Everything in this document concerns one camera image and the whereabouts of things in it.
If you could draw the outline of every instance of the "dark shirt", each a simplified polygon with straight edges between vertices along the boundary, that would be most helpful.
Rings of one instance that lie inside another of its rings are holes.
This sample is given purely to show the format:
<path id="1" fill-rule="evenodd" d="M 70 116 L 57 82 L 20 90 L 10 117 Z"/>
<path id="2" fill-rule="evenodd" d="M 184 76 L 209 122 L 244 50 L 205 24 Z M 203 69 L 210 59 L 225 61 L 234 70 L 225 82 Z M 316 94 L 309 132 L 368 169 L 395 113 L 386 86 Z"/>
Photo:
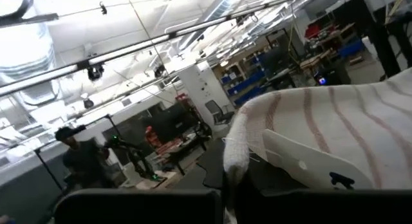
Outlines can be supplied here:
<path id="1" fill-rule="evenodd" d="M 63 155 L 63 164 L 67 168 L 72 168 L 76 173 L 79 183 L 87 186 L 99 180 L 103 180 L 104 169 L 99 162 L 98 147 L 92 141 L 79 142 L 79 148 L 69 149 Z"/>

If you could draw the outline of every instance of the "chair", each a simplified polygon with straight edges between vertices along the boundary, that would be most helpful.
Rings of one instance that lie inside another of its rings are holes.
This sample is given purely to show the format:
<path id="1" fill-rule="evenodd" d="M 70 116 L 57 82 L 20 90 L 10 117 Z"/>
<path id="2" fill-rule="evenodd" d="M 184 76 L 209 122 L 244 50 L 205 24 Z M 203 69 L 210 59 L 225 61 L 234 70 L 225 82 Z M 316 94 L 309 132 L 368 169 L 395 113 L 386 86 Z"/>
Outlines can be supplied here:
<path id="1" fill-rule="evenodd" d="M 205 106 L 212 114 L 215 125 L 228 124 L 232 120 L 234 112 L 230 111 L 223 113 L 219 105 L 214 100 L 206 102 Z"/>

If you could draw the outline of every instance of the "blue bin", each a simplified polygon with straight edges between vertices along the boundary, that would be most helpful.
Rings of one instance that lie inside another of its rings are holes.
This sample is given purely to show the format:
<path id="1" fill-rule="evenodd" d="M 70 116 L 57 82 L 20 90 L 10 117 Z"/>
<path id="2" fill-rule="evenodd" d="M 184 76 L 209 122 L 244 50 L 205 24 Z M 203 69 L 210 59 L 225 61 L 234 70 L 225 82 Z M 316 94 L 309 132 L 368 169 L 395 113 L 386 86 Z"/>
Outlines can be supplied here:
<path id="1" fill-rule="evenodd" d="M 364 45 L 362 40 L 357 40 L 352 43 L 347 44 L 339 50 L 339 55 L 343 58 L 353 55 L 361 50 L 363 50 Z"/>

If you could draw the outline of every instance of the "light fixture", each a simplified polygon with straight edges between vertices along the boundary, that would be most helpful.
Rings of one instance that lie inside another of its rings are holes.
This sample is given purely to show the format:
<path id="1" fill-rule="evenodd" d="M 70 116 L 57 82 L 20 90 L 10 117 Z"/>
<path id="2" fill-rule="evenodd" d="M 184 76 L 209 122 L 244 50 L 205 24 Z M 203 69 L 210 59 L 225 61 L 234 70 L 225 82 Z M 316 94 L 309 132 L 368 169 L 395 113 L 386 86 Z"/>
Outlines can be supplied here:
<path id="1" fill-rule="evenodd" d="M 95 67 L 89 67 L 88 68 L 88 77 L 89 80 L 94 82 L 98 79 L 100 79 L 103 76 L 104 68 L 103 65 L 99 64 Z"/>
<path id="2" fill-rule="evenodd" d="M 227 64 L 229 64 L 229 61 L 224 61 L 224 62 L 220 63 L 220 66 L 221 66 L 221 67 L 224 67 L 224 66 L 226 66 Z"/>
<path id="3" fill-rule="evenodd" d="M 89 96 L 88 93 L 83 93 L 83 94 L 80 96 L 80 98 L 86 99 L 88 96 Z"/>
<path id="4" fill-rule="evenodd" d="M 102 14 L 103 15 L 106 15 L 107 13 L 108 13 L 108 9 L 106 8 L 106 6 L 104 6 L 104 4 L 103 4 L 103 2 L 101 1 L 100 2 L 100 8 L 102 9 L 101 11 L 102 11 Z"/>
<path id="5" fill-rule="evenodd" d="M 83 105 L 84 108 L 89 109 L 92 108 L 95 105 L 95 103 L 92 100 L 90 100 L 90 98 L 86 98 L 83 100 Z"/>
<path id="6" fill-rule="evenodd" d="M 239 52 L 239 48 L 237 48 L 237 49 L 235 49 L 235 50 L 233 50 L 233 52 L 232 53 L 230 53 L 230 56 L 233 56 L 233 55 L 235 55 L 237 52 Z"/>
<path id="7" fill-rule="evenodd" d="M 154 70 L 154 77 L 159 78 L 163 75 L 164 71 L 166 70 L 165 66 L 159 65 L 158 67 L 156 67 L 156 69 Z"/>
<path id="8" fill-rule="evenodd" d="M 219 54 L 217 54 L 217 58 L 222 58 L 226 53 L 228 53 L 230 51 L 230 49 L 227 49 L 227 50 L 225 50 L 225 51 L 223 51 L 223 52 L 221 52 L 221 53 L 219 53 Z"/>

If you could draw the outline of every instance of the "striped cloth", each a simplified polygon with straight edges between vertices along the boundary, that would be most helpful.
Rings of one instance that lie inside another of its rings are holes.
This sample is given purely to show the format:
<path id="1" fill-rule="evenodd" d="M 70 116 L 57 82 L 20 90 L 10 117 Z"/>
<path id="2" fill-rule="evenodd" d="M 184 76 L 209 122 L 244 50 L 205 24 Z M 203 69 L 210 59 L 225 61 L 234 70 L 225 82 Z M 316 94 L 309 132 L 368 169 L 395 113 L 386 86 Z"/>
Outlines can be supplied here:
<path id="1" fill-rule="evenodd" d="M 286 89 L 239 110 L 226 139 L 224 168 L 239 182 L 250 148 L 267 155 L 262 131 L 356 165 L 378 189 L 412 188 L 412 69 L 385 82 Z"/>

